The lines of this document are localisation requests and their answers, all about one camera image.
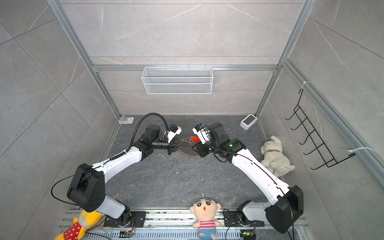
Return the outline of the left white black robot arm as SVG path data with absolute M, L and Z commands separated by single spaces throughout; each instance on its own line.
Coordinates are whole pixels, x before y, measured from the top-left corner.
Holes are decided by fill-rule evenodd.
M 155 149 L 166 149 L 171 154 L 184 147 L 186 144 L 176 137 L 181 132 L 181 127 L 173 124 L 162 137 L 160 126 L 149 125 L 127 150 L 93 165 L 78 166 L 67 197 L 88 213 L 106 215 L 121 227 L 128 225 L 130 208 L 107 196 L 105 184 L 122 170 L 147 158 Z

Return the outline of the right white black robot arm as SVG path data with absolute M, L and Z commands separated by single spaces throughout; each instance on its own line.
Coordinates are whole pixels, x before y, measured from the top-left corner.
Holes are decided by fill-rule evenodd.
M 304 212 L 304 193 L 298 186 L 290 187 L 274 176 L 240 140 L 231 140 L 221 123 L 197 124 L 193 133 L 200 139 L 193 145 L 199 156 L 220 155 L 243 171 L 266 196 L 266 203 L 244 202 L 237 209 L 239 216 L 245 221 L 268 222 L 282 234 L 294 228 Z

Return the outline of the red-handled metal key ring holder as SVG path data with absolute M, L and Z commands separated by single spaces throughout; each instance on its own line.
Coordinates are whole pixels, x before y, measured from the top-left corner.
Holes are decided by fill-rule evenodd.
M 187 137 L 185 138 L 188 142 L 189 142 L 189 145 L 187 146 L 188 148 L 186 149 L 185 152 L 182 152 L 183 154 L 189 156 L 189 157 L 197 157 L 199 156 L 193 149 L 192 149 L 192 146 L 195 144 L 195 143 L 199 143 L 200 142 L 200 139 L 198 137 Z

